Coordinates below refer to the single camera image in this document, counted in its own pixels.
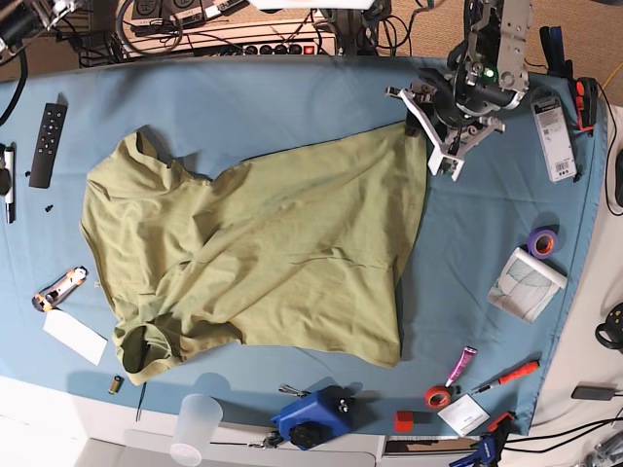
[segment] paint tube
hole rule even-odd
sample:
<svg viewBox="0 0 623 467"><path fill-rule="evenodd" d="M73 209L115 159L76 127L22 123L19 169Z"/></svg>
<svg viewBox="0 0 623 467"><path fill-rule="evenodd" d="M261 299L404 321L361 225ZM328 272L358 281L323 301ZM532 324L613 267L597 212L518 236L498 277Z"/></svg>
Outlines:
<svg viewBox="0 0 623 467"><path fill-rule="evenodd" d="M478 350L476 350L475 348L471 348L471 347L466 347L463 349L463 352L460 355L460 358L458 359L457 364L455 365L454 368L452 368L452 371L448 375L448 381L446 382L446 387L450 387L450 385L457 380L458 376L462 373L463 369L469 363L472 357L476 355L477 351Z"/></svg>

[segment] red block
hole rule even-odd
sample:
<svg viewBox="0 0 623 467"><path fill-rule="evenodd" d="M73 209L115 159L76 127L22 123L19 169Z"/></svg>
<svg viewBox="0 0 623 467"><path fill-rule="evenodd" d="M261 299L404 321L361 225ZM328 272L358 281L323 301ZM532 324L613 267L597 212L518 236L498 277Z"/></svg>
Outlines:
<svg viewBox="0 0 623 467"><path fill-rule="evenodd" d="M396 412L393 429L396 433L409 433L413 429L413 412Z"/></svg>

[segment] blue table cover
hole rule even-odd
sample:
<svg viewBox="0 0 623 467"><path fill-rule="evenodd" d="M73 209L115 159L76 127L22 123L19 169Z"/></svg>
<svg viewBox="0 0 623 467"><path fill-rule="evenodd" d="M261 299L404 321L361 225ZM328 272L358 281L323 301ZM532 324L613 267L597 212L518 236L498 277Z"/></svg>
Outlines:
<svg viewBox="0 0 623 467"><path fill-rule="evenodd" d="M140 387L128 381L114 396L108 387L123 374L112 342L94 366L43 331L33 293L66 270L84 265L90 276L61 309L110 338L115 318L101 289L91 252L79 231L89 170L128 133L150 126L164 151L197 173L216 176L243 159L341 138L398 122L406 109L384 97L406 87L417 58L245 57L189 59L117 66L29 80L0 142L17 145L17 219L0 222L0 375L113 404L135 407ZM583 175L548 180L530 97L502 112L505 134L494 134L467 156L460 178L428 178L420 231L397 292L403 352L393 369L356 357L295 347L227 344L155 377L143 408L178 413L182 398L210 394L224 420L270 425L293 402L281 383L301 389L329 384L356 391L356 431L392 434L397 410L415 411L413 434L453 435L425 407L423 394L443 384L464 346L478 355L458 380L463 391L540 356L537 373L476 396L492 416L512 410L526 433L584 265L605 165L605 113L595 135L573 130L576 117L567 83L532 76L563 99ZM0 86L8 102L15 84ZM28 188L35 140L46 102L69 109L52 185ZM47 212L46 206L54 207ZM551 264L568 275L534 324L487 302L487 294L516 246L542 225L559 225Z"/></svg>

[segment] white paper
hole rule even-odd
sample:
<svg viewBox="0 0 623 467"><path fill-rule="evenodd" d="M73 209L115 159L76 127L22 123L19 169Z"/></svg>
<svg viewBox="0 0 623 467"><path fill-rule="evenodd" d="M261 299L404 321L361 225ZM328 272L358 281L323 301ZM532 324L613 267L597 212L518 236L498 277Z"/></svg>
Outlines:
<svg viewBox="0 0 623 467"><path fill-rule="evenodd" d="M516 248L489 291L488 300L500 309L533 323L567 278Z"/></svg>
<svg viewBox="0 0 623 467"><path fill-rule="evenodd" d="M43 330L75 350L94 365L99 365L108 341L70 314L59 309L46 312Z"/></svg>
<svg viewBox="0 0 623 467"><path fill-rule="evenodd" d="M489 414L482 407L476 404L468 394L453 402L444 410L438 413L459 436L467 436L485 421L489 419Z"/></svg>

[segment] green t-shirt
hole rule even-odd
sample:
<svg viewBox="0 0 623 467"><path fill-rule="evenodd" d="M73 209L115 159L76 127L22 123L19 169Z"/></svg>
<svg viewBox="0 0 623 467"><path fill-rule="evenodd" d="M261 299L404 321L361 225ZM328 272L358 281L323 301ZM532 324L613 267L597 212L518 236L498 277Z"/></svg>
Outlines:
<svg viewBox="0 0 623 467"><path fill-rule="evenodd" d="M401 124L241 162L213 181L127 136L89 173L81 228L129 379L229 341L396 365L394 289L425 183L424 139Z"/></svg>

